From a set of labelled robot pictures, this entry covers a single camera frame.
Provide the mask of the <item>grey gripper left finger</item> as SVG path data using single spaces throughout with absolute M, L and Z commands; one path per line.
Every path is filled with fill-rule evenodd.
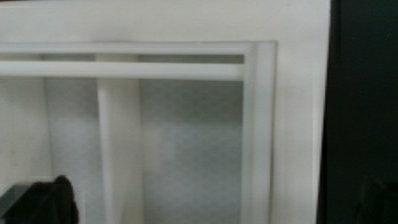
M 65 175 L 52 182 L 15 184 L 0 195 L 0 224 L 79 224 L 74 184 Z

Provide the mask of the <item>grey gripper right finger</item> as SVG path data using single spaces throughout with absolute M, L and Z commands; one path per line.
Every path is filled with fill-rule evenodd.
M 367 179 L 356 207 L 356 224 L 398 224 L 398 182 Z

